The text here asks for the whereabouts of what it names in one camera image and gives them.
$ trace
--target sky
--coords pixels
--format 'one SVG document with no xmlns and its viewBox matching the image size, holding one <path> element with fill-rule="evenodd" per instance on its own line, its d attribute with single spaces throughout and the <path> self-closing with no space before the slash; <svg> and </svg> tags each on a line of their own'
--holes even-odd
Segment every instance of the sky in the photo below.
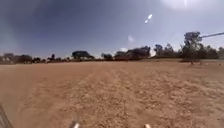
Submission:
<svg viewBox="0 0 224 128">
<path fill-rule="evenodd" d="M 224 32 L 223 13 L 223 0 L 0 0 L 0 54 L 99 56 L 157 43 L 178 49 L 185 32 Z M 218 48 L 224 36 L 203 43 Z"/>
</svg>

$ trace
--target dirt ground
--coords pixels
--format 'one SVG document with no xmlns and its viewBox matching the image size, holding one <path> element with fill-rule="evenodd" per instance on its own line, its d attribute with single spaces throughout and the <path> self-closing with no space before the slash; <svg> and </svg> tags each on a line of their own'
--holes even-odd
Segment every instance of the dirt ground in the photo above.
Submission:
<svg viewBox="0 0 224 128">
<path fill-rule="evenodd" d="M 15 128 L 223 128 L 224 65 L 2 65 L 0 102 Z"/>
</svg>

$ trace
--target blue sky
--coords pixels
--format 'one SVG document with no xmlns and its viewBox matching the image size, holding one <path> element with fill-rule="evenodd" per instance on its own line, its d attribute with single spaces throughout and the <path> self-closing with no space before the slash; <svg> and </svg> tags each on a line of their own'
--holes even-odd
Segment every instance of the blue sky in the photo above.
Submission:
<svg viewBox="0 0 224 128">
<path fill-rule="evenodd" d="M 185 32 L 223 32 L 223 13 L 223 0 L 0 0 L 0 53 L 100 55 L 156 43 L 177 49 Z M 203 43 L 218 47 L 224 36 Z"/>
</svg>

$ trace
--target dirt field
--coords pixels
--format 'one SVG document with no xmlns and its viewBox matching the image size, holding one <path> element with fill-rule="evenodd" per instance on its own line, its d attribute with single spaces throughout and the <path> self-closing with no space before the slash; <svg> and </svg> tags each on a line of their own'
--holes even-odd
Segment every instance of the dirt field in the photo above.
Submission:
<svg viewBox="0 0 224 128">
<path fill-rule="evenodd" d="M 0 66 L 0 102 L 15 128 L 224 128 L 224 65 Z"/>
</svg>

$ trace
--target sandy ground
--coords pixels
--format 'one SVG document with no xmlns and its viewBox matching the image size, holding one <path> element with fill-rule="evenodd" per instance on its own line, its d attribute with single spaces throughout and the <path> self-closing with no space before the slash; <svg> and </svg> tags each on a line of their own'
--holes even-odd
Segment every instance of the sandy ground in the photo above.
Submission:
<svg viewBox="0 0 224 128">
<path fill-rule="evenodd" d="M 0 102 L 15 128 L 223 128 L 224 66 L 2 65 Z"/>
</svg>

